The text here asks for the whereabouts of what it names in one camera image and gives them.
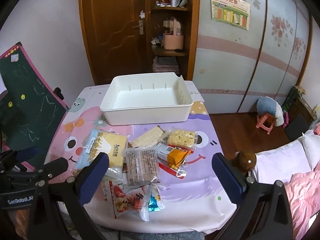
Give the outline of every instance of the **blue gripper pad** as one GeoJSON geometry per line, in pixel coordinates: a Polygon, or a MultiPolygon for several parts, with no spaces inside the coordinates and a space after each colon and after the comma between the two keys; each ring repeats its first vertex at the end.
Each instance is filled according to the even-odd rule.
{"type": "Polygon", "coordinates": [[[244,182],[244,176],[237,174],[234,171],[236,168],[233,167],[221,153],[216,153],[212,156],[212,169],[217,175],[230,201],[237,205],[241,204],[243,193],[247,188],[244,182]]]}
{"type": "Polygon", "coordinates": [[[103,176],[106,174],[108,167],[108,155],[105,153],[99,153],[95,160],[89,166],[83,168],[83,170],[79,173],[77,177],[77,179],[80,179],[78,200],[81,205],[90,202],[103,176]],[[87,176],[83,179],[83,182],[81,182],[81,173],[88,173],[87,176]]]}
{"type": "Polygon", "coordinates": [[[36,155],[40,153],[39,148],[37,146],[33,146],[27,149],[19,150],[17,151],[16,160],[19,163],[25,162],[27,160],[30,160],[36,155]]]}

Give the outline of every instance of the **cartoon tablecloth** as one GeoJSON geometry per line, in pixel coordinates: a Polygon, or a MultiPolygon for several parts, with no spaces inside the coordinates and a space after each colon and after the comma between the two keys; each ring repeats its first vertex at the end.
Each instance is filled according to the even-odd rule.
{"type": "MultiPolygon", "coordinates": [[[[163,130],[174,126],[198,133],[197,149],[186,158],[188,167],[184,179],[160,169],[160,179],[166,189],[160,194],[166,206],[159,212],[150,212],[150,221],[144,222],[130,213],[114,219],[113,209],[104,201],[99,187],[90,203],[84,207],[92,220],[108,228],[143,232],[176,233],[203,231],[211,233],[222,228],[236,209],[223,190],[211,167],[212,155],[222,152],[203,98],[192,81],[186,81],[194,104],[185,122],[159,124],[163,130]]],[[[91,129],[126,135],[132,141],[156,124],[110,126],[100,111],[100,103],[109,85],[85,88],[66,114],[50,146],[46,163],[59,157],[68,160],[68,171],[51,182],[64,181],[72,176],[72,169],[82,152],[91,129]]],[[[63,212],[67,210],[60,204],[63,212]]]]}

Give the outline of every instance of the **shelving unit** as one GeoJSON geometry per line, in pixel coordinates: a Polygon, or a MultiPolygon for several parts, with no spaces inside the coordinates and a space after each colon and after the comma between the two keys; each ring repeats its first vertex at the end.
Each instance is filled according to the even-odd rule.
{"type": "Polygon", "coordinates": [[[180,73],[185,80],[192,80],[196,57],[196,41],[199,23],[199,0],[188,0],[184,7],[155,7],[156,1],[146,0],[146,35],[149,68],[152,69],[155,56],[176,56],[180,73]],[[163,26],[165,20],[175,17],[182,25],[184,35],[183,52],[152,47],[151,38],[158,37],[168,28],[163,26]]]}

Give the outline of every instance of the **pink blanket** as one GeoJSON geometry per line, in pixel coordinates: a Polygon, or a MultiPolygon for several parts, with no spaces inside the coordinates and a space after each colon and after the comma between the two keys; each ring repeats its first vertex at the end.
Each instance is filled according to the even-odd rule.
{"type": "Polygon", "coordinates": [[[292,175],[285,190],[290,203],[293,236],[300,240],[308,231],[309,219],[320,209],[320,171],[292,175]]]}

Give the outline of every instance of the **white plastic bin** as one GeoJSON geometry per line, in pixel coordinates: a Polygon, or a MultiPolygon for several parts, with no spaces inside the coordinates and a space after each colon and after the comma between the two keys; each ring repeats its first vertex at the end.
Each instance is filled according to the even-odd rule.
{"type": "Polygon", "coordinates": [[[192,104],[182,77],[147,73],[115,77],[100,110],[110,125],[184,122],[192,104]]]}

